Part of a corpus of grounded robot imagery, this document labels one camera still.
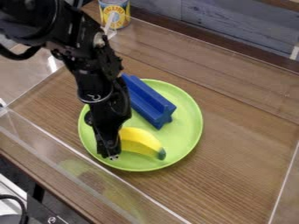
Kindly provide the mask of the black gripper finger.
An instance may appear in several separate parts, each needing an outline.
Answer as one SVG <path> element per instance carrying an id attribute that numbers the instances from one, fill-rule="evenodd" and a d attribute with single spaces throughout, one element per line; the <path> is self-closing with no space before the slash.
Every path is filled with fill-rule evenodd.
<path id="1" fill-rule="evenodd" d="M 120 137 L 116 129 L 93 127 L 97 154 L 102 158 L 113 159 L 121 152 Z"/>

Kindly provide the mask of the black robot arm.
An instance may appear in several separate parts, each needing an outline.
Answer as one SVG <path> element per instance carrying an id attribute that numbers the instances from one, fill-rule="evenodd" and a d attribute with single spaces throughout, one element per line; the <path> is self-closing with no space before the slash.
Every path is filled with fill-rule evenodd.
<path id="1" fill-rule="evenodd" d="M 74 77 L 78 100 L 86 104 L 84 122 L 92 128 L 97 154 L 114 159 L 121 152 L 118 131 L 130 118 L 121 58 L 98 22 L 65 0 L 0 0 L 0 34 L 27 46 L 15 54 L 0 45 L 10 60 L 50 51 Z"/>

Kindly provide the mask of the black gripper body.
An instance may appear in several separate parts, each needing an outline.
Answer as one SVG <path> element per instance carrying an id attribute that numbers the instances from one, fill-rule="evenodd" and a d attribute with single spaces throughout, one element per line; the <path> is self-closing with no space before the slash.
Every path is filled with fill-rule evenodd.
<path id="1" fill-rule="evenodd" d="M 130 117 L 126 84 L 118 76 L 121 58 L 90 17 L 57 19 L 50 35 L 50 53 L 74 77 L 78 99 L 88 104 L 96 137 L 117 137 Z"/>

